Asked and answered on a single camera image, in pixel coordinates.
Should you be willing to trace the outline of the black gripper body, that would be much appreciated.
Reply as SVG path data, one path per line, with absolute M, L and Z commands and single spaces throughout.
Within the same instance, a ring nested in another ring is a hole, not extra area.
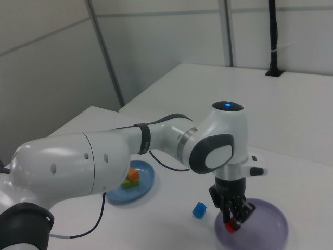
M 219 196 L 227 199 L 234 197 L 245 198 L 246 178 L 238 180 L 222 180 L 215 177 L 215 187 Z

